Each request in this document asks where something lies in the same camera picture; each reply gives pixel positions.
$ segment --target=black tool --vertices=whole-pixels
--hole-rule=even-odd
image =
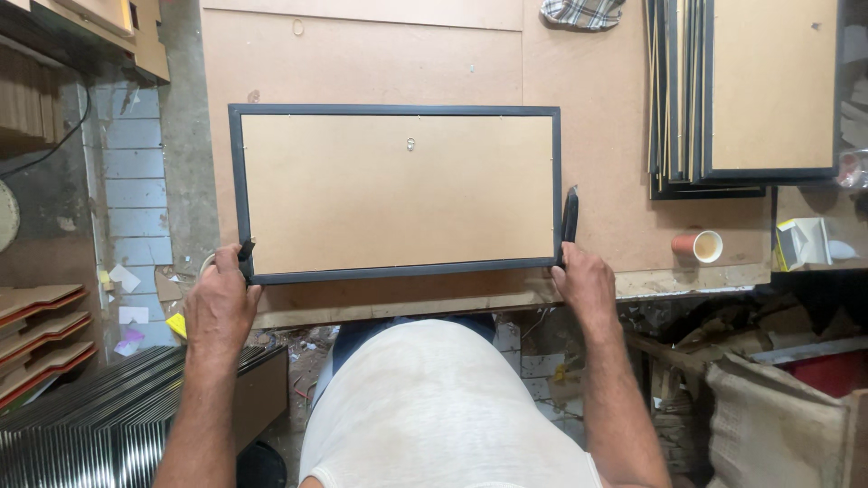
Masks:
[[[238,252],[238,269],[241,270],[241,274],[244,275],[244,281],[247,282],[247,285],[250,286],[250,256],[253,254],[253,246],[256,243],[251,240],[246,240],[241,244],[241,250]]]
[[[578,185],[574,185],[567,192],[567,200],[563,203],[561,216],[561,242],[575,242],[575,229],[579,221],[579,195],[576,194]],[[563,251],[557,250],[557,265],[563,267]]]

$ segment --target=paper cup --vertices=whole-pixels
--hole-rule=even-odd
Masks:
[[[700,262],[715,262],[723,253],[723,240],[713,230],[677,235],[672,239],[672,252]]]

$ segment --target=wooden table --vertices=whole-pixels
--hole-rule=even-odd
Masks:
[[[227,104],[556,105],[562,182],[578,185],[577,242],[616,271],[623,299],[740,290],[770,280],[771,198],[649,201],[648,62],[641,3],[605,32],[552,28],[541,0],[202,0],[220,238],[237,242]],[[503,188],[521,197],[520,188]],[[725,242],[714,266],[679,267],[688,228]],[[352,245],[352,236],[347,236]],[[507,270],[269,287],[255,327],[540,307],[548,271]]]

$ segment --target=orange-edged board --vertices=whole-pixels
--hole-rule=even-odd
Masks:
[[[52,374],[63,374],[96,352],[93,342],[78,342],[58,349],[38,359],[30,366],[19,368],[0,379],[0,412],[30,388],[38,386]]]
[[[91,320],[90,313],[75,312],[60,319],[46,320],[25,333],[16,333],[7,339],[0,340],[0,365],[6,364],[22,354],[29,353],[46,342],[68,337],[71,333],[88,325]]]
[[[86,294],[84,285],[4,288],[0,290],[0,327],[42,310],[63,307]]]

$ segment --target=hand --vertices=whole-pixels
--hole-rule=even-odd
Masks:
[[[237,367],[238,354],[247,340],[262,287],[245,288],[238,269],[241,246],[217,249],[209,266],[184,301],[187,320],[187,359],[209,366]]]
[[[615,312],[615,273],[602,258],[579,250],[573,242],[561,243],[563,264],[551,268],[557,292],[572,307],[585,335],[621,333]]]

